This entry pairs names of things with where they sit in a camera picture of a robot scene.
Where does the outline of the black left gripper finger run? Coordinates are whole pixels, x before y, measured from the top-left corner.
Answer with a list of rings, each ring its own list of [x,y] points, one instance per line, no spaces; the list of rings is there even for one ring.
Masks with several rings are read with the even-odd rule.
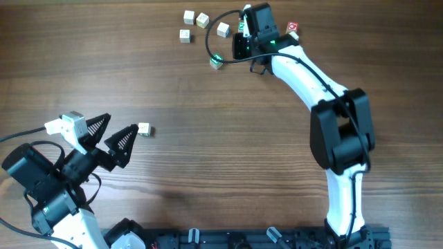
[[[83,145],[95,147],[104,135],[110,119],[111,115],[108,113],[88,119],[86,121],[88,134],[82,139]]]
[[[109,148],[108,153],[116,166],[125,168],[129,163],[137,133],[138,125],[131,124],[105,140]]]

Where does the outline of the teal picture wooden block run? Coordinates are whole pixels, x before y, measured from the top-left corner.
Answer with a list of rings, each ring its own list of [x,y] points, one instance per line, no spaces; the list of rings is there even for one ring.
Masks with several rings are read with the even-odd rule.
[[[140,136],[151,136],[152,126],[148,122],[139,122],[138,134]]]

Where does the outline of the green Z wooden block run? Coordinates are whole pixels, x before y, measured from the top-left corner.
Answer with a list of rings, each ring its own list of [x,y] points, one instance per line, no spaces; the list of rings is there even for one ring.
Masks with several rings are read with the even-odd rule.
[[[214,69],[218,70],[218,69],[223,65],[223,63],[221,62],[221,60],[223,60],[223,57],[221,57],[219,54],[215,53],[215,54],[214,54],[214,57],[211,57],[211,58],[210,58],[209,62],[210,62],[210,65],[211,65]]]

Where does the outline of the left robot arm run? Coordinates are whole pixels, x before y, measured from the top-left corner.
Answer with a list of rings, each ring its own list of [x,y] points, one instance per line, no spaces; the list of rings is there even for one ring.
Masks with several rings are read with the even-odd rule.
[[[97,147],[110,118],[105,113],[87,120],[72,111],[45,123],[47,134],[61,134],[73,148],[69,154],[62,151],[55,163],[37,150],[41,140],[18,146],[4,159],[2,168],[25,189],[32,237],[50,240],[58,248],[148,248],[150,240],[135,221],[123,219],[103,233],[90,207],[93,199],[81,187],[97,167],[110,172],[129,163],[137,124],[106,139],[108,151]]]

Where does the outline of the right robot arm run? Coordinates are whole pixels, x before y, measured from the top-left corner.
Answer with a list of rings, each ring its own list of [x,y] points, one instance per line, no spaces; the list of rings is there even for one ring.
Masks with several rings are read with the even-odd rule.
[[[267,3],[241,10],[244,30],[233,39],[233,58],[251,59],[281,79],[310,111],[309,144],[327,176],[326,224],[337,248],[361,243],[363,175],[370,171],[374,129],[369,99],[322,72],[305,54],[297,33],[281,35]]]

